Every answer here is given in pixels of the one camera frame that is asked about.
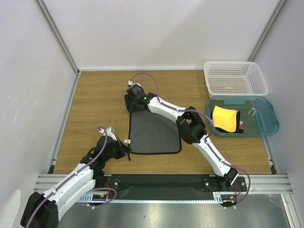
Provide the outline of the yellow and black towel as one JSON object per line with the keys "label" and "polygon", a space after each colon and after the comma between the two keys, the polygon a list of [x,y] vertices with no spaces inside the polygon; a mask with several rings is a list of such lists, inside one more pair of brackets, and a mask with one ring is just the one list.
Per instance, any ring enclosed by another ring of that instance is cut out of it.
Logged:
{"label": "yellow and black towel", "polygon": [[240,111],[215,106],[212,121],[216,130],[223,133],[238,133],[240,130]]}

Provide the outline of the pink and black towel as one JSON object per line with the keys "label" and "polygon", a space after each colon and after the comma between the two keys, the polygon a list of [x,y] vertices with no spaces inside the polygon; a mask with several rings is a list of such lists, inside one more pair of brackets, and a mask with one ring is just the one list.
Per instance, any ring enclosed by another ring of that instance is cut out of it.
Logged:
{"label": "pink and black towel", "polygon": [[228,124],[218,124],[215,126],[215,129],[222,133],[243,133],[243,125],[240,124],[240,121],[236,123]]}

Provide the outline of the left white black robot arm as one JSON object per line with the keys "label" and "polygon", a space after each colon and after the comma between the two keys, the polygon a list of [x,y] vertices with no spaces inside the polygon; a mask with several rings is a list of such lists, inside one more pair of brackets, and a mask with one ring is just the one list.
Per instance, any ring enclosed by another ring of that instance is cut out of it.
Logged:
{"label": "left white black robot arm", "polygon": [[117,196],[116,188],[106,185],[104,167],[110,159],[120,159],[131,148],[118,138],[103,135],[61,182],[44,193],[35,191],[27,201],[20,224],[24,228],[56,228],[64,214],[86,193],[106,191],[105,204]]}

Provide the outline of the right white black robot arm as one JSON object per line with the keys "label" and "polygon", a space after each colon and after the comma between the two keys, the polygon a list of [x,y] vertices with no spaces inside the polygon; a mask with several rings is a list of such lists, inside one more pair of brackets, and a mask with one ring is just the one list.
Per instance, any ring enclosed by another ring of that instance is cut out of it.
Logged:
{"label": "right white black robot arm", "polygon": [[219,176],[219,186],[225,191],[236,185],[239,173],[217,150],[208,135],[200,117],[202,114],[194,107],[178,107],[159,98],[156,94],[146,94],[140,84],[128,82],[126,100],[138,111],[159,114],[176,123],[181,139],[193,145],[209,162],[214,173]]}

